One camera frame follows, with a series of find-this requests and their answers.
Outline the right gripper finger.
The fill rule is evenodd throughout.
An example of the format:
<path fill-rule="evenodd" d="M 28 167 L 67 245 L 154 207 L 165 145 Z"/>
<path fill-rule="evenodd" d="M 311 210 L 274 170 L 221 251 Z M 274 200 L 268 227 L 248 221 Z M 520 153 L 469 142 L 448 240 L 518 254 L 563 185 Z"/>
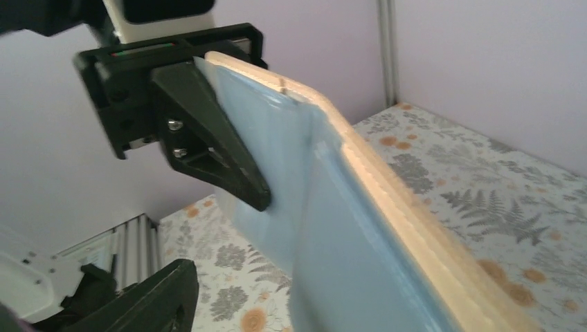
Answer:
<path fill-rule="evenodd" d="M 92 264 L 62 310 L 35 323 L 37 331 L 191 331 L 199 283 L 189 259 L 176 259 L 121 292 L 113 275 Z"/>

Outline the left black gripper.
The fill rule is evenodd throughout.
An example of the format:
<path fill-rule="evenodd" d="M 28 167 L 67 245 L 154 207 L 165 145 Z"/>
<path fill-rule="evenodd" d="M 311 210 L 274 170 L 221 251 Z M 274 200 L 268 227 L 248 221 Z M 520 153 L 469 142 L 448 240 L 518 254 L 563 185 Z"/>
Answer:
<path fill-rule="evenodd" d="M 173 170 L 264 211 L 269 185 L 213 87 L 191 63 L 218 51 L 267 68 L 263 50 L 264 34 L 245 23 L 86 50 L 73 65 L 118 159 L 157 136 Z"/>

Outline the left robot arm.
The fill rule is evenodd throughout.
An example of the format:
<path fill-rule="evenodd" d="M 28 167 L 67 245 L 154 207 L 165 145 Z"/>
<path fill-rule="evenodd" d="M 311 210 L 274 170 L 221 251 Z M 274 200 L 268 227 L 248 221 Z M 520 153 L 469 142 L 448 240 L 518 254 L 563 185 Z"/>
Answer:
<path fill-rule="evenodd" d="M 212 1 L 2 1 L 1 32 L 51 37 L 85 24 L 100 47 L 73 62 L 119 159 L 153 142 L 170 167 L 217 186 L 256 210 L 269 186 L 195 61 L 220 52 L 266 68 L 251 24 L 216 28 Z M 116 295 L 112 266 L 47 259 L 1 232 L 1 302 L 27 329 L 65 331 Z"/>

